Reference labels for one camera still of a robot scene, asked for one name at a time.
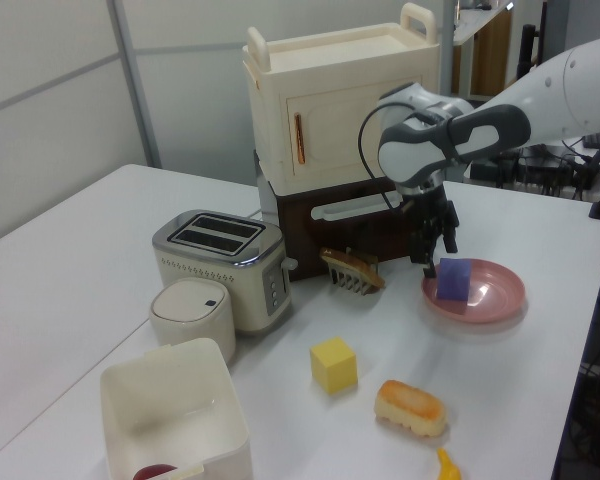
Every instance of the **silver toaster top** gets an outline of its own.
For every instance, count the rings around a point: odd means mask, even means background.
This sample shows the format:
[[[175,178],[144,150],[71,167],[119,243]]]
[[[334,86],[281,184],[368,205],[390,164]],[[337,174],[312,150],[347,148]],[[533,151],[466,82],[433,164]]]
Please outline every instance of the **silver toaster top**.
[[[153,236],[157,250],[237,267],[259,262],[281,242],[271,223],[206,210],[182,213]]]

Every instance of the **white wall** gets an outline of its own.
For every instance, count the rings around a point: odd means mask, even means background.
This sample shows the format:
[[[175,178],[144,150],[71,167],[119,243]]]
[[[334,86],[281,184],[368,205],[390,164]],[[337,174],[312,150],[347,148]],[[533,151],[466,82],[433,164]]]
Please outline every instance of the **white wall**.
[[[0,237],[146,162],[106,0],[0,0]]]
[[[116,0],[153,149],[169,170],[255,185],[241,48],[400,21],[402,0]]]

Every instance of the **open white box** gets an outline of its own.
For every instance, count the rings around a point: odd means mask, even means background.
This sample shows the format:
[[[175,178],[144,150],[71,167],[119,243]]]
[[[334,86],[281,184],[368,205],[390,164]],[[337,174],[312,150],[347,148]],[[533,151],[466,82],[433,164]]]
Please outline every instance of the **open white box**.
[[[199,338],[107,368],[100,379],[111,480],[251,479],[249,432],[218,345]]]

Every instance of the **white lid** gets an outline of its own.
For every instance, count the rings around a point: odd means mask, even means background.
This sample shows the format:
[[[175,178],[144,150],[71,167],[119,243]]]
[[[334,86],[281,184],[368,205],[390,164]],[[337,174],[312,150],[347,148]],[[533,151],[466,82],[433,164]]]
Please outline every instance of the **white lid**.
[[[183,278],[158,294],[151,305],[154,315],[175,322],[194,322],[207,317],[225,297],[217,282]]]

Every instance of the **toy bread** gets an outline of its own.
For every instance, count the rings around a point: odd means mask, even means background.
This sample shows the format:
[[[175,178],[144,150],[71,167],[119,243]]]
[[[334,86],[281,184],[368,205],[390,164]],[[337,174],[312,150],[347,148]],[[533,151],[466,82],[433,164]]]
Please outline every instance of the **toy bread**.
[[[384,288],[384,279],[359,256],[323,247],[320,258],[327,263],[334,284],[362,295]]]
[[[421,436],[437,437],[447,423],[447,412],[439,399],[397,380],[388,380],[380,387],[374,411],[378,417]]]

